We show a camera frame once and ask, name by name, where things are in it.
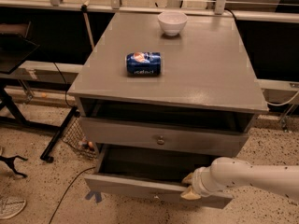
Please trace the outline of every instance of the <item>shoe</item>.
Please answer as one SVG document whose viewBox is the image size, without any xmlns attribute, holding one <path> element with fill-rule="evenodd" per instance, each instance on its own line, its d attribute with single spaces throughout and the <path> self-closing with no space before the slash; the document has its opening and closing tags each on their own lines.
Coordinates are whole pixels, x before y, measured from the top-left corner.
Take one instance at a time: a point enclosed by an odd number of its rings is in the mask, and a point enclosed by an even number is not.
<svg viewBox="0 0 299 224">
<path fill-rule="evenodd" d="M 18 215 L 26 205 L 26 200 L 20 197 L 0 198 L 0 220 Z"/>
</svg>

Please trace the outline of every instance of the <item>dresser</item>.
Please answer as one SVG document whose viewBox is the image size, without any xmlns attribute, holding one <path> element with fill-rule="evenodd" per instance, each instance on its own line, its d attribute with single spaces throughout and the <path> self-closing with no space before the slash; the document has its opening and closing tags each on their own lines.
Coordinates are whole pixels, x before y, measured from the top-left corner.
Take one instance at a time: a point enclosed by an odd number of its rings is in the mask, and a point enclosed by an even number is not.
<svg viewBox="0 0 299 224">
<path fill-rule="evenodd" d="M 160 52 L 157 77 L 132 77 L 125 57 Z M 181 199 L 182 178 L 219 156 L 234 157 L 267 105 L 235 21 L 188 16 L 177 36 L 157 14 L 116 13 L 69 95 L 98 154 L 92 191 L 223 208 L 232 196 Z"/>
</svg>

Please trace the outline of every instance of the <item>can label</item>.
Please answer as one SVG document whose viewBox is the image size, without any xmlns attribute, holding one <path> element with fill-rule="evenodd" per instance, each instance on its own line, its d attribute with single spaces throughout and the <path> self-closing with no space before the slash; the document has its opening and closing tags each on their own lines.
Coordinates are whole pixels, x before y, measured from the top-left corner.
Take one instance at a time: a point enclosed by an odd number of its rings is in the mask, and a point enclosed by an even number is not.
<svg viewBox="0 0 299 224">
<path fill-rule="evenodd" d="M 132 75 L 159 75 L 161 72 L 160 52 L 135 52 L 126 56 L 126 66 Z"/>
</svg>

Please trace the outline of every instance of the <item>drawer front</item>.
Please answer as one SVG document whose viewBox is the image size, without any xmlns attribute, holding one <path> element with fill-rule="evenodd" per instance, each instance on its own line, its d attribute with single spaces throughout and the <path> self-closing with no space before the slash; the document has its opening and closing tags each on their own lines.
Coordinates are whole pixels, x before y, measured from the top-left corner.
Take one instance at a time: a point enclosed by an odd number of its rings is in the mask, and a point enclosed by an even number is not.
<svg viewBox="0 0 299 224">
<path fill-rule="evenodd" d="M 223 193 L 223 197 L 210 196 L 196 201 L 188 201 L 180 197 L 180 193 L 186 189 L 180 185 L 140 181 L 107 175 L 85 175 L 84 177 L 92 191 L 145 198 L 157 202 L 165 201 L 224 208 L 233 199 L 230 194 Z"/>
<path fill-rule="evenodd" d="M 86 137 L 93 142 L 129 147 L 234 157 L 248 140 L 245 133 L 213 132 L 156 124 L 80 118 Z"/>
</svg>

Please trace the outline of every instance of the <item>open drawer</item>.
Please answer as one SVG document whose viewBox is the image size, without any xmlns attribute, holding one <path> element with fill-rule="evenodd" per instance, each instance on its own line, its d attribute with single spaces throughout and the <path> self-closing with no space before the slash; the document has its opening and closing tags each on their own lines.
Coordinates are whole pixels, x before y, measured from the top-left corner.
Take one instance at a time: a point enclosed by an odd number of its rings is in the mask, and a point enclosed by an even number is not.
<svg viewBox="0 0 299 224">
<path fill-rule="evenodd" d="M 80 118 L 87 139 L 94 143 L 234 157 L 249 136 L 246 133 L 140 123 L 123 120 Z"/>
<path fill-rule="evenodd" d="M 208 166 L 217 157 L 139 147 L 97 145 L 99 163 L 93 175 L 85 175 L 92 191 L 114 193 L 171 203 L 223 208 L 232 200 L 207 197 L 187 201 L 180 194 L 187 188 L 181 180 L 195 168 Z"/>
</svg>

